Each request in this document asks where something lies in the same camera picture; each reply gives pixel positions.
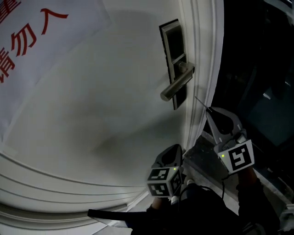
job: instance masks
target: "door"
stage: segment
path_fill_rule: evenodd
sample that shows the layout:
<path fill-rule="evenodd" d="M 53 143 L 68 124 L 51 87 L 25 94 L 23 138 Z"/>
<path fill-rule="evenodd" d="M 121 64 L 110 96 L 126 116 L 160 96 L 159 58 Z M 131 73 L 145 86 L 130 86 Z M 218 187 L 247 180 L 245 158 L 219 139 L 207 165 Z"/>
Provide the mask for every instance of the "door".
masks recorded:
<path fill-rule="evenodd" d="M 147 170 L 160 152 L 173 144 L 187 149 L 201 132 L 204 108 L 193 97 L 198 93 L 209 105 L 214 93 L 223 29 L 217 3 L 103 3 L 108 27 L 45 74 L 9 126 L 0 157 L 5 205 L 72 213 L 128 203 L 145 189 Z M 160 99 L 170 81 L 159 31 L 175 19 L 189 61 L 199 65 L 176 111 Z"/>

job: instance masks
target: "door frame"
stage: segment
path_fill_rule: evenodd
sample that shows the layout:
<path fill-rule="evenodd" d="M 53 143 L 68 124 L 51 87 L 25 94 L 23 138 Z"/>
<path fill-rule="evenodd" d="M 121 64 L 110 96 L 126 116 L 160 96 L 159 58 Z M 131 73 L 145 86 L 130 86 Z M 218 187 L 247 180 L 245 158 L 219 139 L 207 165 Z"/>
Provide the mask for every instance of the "door frame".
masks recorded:
<path fill-rule="evenodd" d="M 194 146 L 206 123 L 205 107 L 194 96 L 206 106 L 210 106 L 215 93 L 221 64 L 224 6 L 220 0 L 178 1 L 187 60 L 195 64 L 195 74 L 187 85 L 183 148 L 189 150 Z M 109 210 L 129 211 L 147 195 L 148 192 L 144 190 L 130 203 Z M 65 231 L 86 231 L 93 234 L 105 227 L 105 224 L 87 217 L 87 213 L 33 213 L 0 205 L 0 233 L 4 230 L 16 233 L 45 230 L 52 234 L 64 234 Z"/>

